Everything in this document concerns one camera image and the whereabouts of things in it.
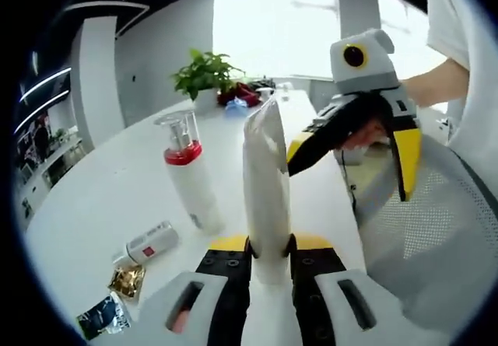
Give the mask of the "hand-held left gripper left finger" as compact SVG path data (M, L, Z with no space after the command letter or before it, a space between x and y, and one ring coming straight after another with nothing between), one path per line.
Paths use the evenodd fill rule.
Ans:
M195 271L184 271L144 301L137 345L240 345L250 304L251 244L213 242Z

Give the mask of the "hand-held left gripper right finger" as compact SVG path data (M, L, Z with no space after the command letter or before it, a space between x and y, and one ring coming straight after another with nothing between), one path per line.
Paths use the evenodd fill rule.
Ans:
M399 300L365 272L347 270L326 239L292 234L289 262L304 345L401 345L412 337Z

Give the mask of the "person's right hand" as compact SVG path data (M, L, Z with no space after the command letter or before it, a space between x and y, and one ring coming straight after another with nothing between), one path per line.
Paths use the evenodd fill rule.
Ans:
M384 126L377 119L373 119L361 127L357 132L351 134L345 143L347 149L356 147L364 147L373 144L388 135L384 130Z

